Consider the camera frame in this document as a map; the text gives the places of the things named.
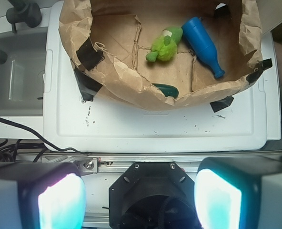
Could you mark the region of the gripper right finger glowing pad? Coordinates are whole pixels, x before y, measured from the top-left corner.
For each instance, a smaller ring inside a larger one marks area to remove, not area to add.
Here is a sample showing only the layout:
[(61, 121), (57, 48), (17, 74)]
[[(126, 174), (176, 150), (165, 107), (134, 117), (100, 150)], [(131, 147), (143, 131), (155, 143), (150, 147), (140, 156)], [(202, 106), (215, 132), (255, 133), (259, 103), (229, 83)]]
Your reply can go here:
[(205, 158), (194, 201), (205, 229), (282, 229), (282, 156)]

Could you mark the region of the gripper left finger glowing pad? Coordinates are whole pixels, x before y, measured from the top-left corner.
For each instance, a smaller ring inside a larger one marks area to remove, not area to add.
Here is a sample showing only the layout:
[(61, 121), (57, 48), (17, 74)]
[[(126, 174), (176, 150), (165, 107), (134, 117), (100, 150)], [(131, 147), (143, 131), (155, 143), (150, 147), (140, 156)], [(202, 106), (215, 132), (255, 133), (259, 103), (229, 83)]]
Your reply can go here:
[(85, 211), (75, 164), (0, 162), (0, 229), (80, 229)]

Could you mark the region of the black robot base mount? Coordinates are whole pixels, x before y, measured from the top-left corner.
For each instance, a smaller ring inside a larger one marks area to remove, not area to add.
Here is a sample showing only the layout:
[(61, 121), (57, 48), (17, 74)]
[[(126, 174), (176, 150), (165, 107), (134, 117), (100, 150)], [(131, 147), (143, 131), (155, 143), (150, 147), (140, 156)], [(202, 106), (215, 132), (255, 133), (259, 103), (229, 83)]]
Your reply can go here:
[(113, 229), (200, 229), (194, 181), (167, 162), (132, 164), (109, 188)]

